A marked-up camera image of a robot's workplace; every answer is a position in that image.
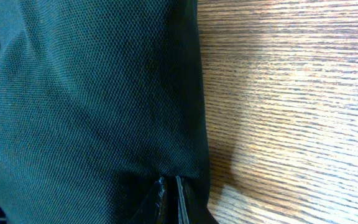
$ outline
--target brown wood surface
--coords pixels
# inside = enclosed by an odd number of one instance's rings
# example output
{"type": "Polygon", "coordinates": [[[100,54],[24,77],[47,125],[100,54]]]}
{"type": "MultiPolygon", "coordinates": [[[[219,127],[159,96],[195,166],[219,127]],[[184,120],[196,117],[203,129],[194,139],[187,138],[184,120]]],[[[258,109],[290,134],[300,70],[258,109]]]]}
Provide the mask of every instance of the brown wood surface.
{"type": "Polygon", "coordinates": [[[358,1],[199,0],[220,223],[358,223],[358,1]]]}

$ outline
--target black fabric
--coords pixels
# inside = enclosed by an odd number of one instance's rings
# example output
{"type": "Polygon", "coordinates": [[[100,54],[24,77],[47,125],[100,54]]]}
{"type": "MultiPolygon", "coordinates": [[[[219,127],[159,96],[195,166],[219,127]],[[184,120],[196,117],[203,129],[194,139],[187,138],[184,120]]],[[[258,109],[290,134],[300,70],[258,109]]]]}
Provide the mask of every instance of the black fabric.
{"type": "Polygon", "coordinates": [[[176,175],[206,206],[195,0],[0,0],[9,223],[125,223],[176,175]]]}

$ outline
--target tabletop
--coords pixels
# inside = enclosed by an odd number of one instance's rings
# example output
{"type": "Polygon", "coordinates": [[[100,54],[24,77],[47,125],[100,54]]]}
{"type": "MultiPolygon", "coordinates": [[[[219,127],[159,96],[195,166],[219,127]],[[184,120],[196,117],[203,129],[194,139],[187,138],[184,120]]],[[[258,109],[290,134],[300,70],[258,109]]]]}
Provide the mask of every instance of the tabletop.
{"type": "Polygon", "coordinates": [[[199,0],[220,223],[358,223],[358,1],[199,0]]]}

